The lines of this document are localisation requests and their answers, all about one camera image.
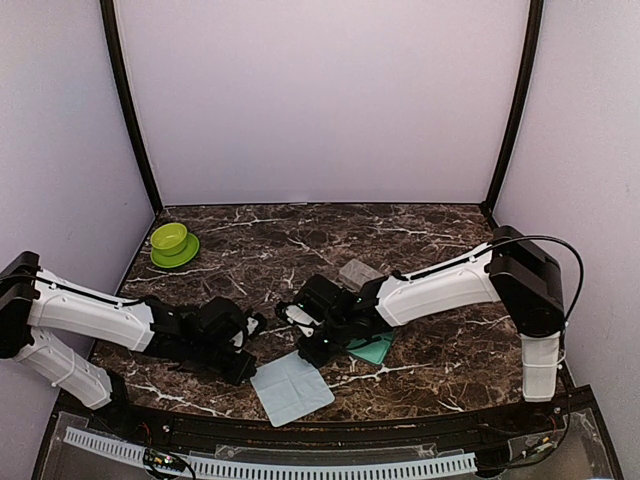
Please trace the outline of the blue cleaning cloth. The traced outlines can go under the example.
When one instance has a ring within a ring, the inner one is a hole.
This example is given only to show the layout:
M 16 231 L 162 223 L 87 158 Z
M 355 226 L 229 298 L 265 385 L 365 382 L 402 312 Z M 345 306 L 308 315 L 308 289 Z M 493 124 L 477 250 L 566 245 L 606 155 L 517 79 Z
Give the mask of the blue cleaning cloth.
M 282 427 L 316 412 L 335 400 L 319 370 L 289 353 L 259 367 L 250 379 L 273 427 Z

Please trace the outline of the dark grey glasses case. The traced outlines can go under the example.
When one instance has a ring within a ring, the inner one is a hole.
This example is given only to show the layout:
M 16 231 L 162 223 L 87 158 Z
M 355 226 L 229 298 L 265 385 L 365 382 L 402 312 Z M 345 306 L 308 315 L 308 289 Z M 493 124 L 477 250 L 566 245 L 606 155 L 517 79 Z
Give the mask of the dark grey glasses case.
M 358 337 L 349 342 L 346 351 L 353 358 L 374 366 L 381 366 L 394 340 L 395 332 L 393 330 L 377 333 L 367 338 Z

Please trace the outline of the light grey glasses case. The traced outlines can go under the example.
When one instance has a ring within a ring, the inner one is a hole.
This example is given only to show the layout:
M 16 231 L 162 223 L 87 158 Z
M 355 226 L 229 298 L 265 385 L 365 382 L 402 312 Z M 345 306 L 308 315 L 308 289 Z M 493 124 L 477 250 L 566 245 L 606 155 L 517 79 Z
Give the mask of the light grey glasses case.
M 359 291 L 365 283 L 379 277 L 380 272 L 358 259 L 351 259 L 338 273 L 338 280 L 353 291 Z

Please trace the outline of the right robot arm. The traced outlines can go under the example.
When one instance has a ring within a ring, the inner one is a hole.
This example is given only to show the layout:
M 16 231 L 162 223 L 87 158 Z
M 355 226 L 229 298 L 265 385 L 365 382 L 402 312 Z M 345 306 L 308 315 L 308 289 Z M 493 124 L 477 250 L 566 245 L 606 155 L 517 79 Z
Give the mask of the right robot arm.
M 412 272 L 394 271 L 368 280 L 356 293 L 322 275 L 309 278 L 281 316 L 299 327 L 300 356 L 321 368 L 356 340 L 370 343 L 415 320 L 475 304 L 502 303 L 515 325 L 522 351 L 524 401 L 510 413 L 521 434 L 549 416 L 563 361 L 569 318 L 575 308 L 563 297 L 559 262 L 541 248 L 547 235 L 524 235 L 511 226 L 454 259 Z

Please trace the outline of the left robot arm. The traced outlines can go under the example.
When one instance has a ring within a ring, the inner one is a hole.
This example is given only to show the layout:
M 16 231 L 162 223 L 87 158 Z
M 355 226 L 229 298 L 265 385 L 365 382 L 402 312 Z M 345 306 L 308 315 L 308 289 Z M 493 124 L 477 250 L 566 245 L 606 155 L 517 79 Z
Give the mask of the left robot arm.
M 55 333 L 63 330 L 107 341 L 152 358 L 209 369 L 231 385 L 256 372 L 246 343 L 265 318 L 216 297 L 202 306 L 171 306 L 153 297 L 126 299 L 68 282 L 24 251 L 1 272 L 1 356 L 23 364 L 54 387 L 101 411 L 120 436 L 141 427 L 140 412 L 125 400 L 123 379 L 91 364 Z

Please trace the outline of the left brown sunglasses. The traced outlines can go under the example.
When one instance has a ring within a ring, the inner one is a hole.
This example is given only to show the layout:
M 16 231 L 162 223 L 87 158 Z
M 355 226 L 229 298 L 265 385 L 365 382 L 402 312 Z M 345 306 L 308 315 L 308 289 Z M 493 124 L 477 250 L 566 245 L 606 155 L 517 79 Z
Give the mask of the left brown sunglasses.
M 221 296 L 239 300 L 248 296 L 247 290 L 231 274 L 203 275 L 200 279 L 200 284 L 208 298 Z

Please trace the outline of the green bowl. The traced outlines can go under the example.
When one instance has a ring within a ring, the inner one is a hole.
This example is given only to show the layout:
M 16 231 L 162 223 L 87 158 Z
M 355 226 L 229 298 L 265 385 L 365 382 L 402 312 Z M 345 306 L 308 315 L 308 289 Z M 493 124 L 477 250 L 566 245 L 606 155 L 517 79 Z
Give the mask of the green bowl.
M 154 230 L 150 237 L 151 261 L 163 269 L 183 266 L 200 250 L 199 239 L 178 222 L 167 223 Z

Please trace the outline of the black front rail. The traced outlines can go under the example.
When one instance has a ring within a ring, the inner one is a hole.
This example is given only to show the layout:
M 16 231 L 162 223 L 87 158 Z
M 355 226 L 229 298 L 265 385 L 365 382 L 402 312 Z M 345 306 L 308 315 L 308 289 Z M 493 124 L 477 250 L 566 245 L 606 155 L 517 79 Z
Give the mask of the black front rail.
M 328 450 L 432 443 L 443 449 L 502 448 L 509 439 L 566 425 L 567 392 L 547 403 L 518 403 L 462 413 L 365 422 L 294 422 L 273 427 L 267 421 L 225 419 L 133 405 L 136 419 L 150 429 L 154 446 L 212 452 L 238 447 Z

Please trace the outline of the left black frame post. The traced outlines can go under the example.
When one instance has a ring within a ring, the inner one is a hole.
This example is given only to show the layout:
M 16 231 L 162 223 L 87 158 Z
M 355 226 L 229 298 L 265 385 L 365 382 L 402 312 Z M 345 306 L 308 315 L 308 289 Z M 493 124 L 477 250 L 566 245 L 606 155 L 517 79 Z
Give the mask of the left black frame post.
M 160 192 L 152 173 L 151 163 L 144 145 L 136 108 L 126 71 L 125 57 L 116 18 L 116 4 L 112 0 L 100 0 L 100 11 L 112 74 L 127 134 L 143 186 L 155 215 L 163 211 Z

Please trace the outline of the black frame post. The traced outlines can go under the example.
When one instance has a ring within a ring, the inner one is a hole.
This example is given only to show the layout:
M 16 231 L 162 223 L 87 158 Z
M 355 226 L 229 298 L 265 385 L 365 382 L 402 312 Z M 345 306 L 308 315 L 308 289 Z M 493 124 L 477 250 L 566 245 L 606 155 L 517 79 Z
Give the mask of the black frame post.
M 489 188 L 484 201 L 480 204 L 482 214 L 492 227 L 496 225 L 495 209 L 506 179 L 525 110 L 542 26 L 544 4 L 543 0 L 529 2 L 522 54 L 509 115 Z
M 125 57 L 116 18 L 116 4 L 112 0 L 100 0 L 100 11 L 112 74 L 127 134 L 143 186 L 155 215 L 163 211 L 160 192 L 152 173 L 151 163 L 144 145 L 136 108 L 126 71 Z

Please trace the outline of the right black frame post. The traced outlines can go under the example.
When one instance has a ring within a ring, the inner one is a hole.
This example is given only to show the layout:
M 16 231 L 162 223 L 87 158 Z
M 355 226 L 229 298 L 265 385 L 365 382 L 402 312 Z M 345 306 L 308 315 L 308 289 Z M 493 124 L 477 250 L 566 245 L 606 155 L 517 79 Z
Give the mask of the right black frame post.
M 542 26 L 544 4 L 543 0 L 529 2 L 522 54 L 509 115 L 489 188 L 484 201 L 480 204 L 482 214 L 492 227 L 496 225 L 495 209 L 506 179 L 525 110 Z

